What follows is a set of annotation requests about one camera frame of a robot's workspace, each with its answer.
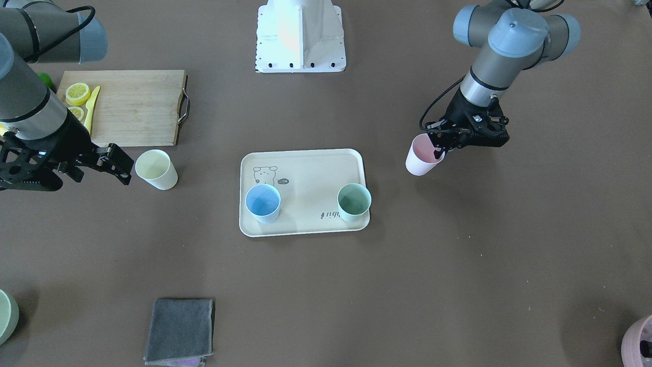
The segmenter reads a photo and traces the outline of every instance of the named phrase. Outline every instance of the gray towel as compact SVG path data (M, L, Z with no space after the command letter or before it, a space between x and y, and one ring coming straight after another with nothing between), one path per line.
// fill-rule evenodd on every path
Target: gray towel
M145 365L203 366L213 354L213 300L154 302Z

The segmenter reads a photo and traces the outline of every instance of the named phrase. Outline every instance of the lemon half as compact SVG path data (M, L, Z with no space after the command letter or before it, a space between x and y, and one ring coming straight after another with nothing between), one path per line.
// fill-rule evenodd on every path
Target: lemon half
M75 83L66 89L66 103L70 106L81 106L91 96L91 88L86 83Z
M82 107L73 106L68 107L68 109L72 112L73 115L75 115L77 120L81 121L83 119L84 111Z

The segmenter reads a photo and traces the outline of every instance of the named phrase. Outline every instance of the green bowl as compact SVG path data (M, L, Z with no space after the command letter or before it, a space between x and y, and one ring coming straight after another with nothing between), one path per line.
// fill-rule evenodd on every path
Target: green bowl
M14 297L0 289L0 345L14 332L18 324L18 304Z

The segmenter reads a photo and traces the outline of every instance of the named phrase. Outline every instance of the brown tabletop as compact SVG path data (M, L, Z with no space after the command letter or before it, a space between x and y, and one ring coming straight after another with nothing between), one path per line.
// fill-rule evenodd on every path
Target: brown tabletop
M162 297L215 299L208 366L621 364L626 329L652 313L646 9L566 1L582 41L502 99L511 141L415 177L419 117L478 53L451 31L467 3L337 0L345 72L256 74L263 4L98 0L106 59L34 66L55 84L65 70L185 69L192 111L164 148L169 191L86 170L58 192L0 193L0 288L21 308L0 366L141 366ZM361 153L369 226L243 235L241 159L326 148Z

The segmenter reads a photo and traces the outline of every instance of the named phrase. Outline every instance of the robotic arm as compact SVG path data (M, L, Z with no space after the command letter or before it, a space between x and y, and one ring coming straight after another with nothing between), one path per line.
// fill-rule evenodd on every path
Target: robotic arm
M571 52L580 40L580 25L569 15L543 17L539 13L556 0L493 0L483 7L471 5L457 15L453 33L480 54L438 121L424 126L439 159L444 152L465 146L500 147L509 140L501 98L522 70L531 69Z
M0 125L8 130L0 138L0 190L56 191L63 181L53 170L80 182L79 167L129 184L134 161L115 144L93 144L27 65L103 59L106 34L94 15L91 7L63 11L50 0L4 0L0 7Z

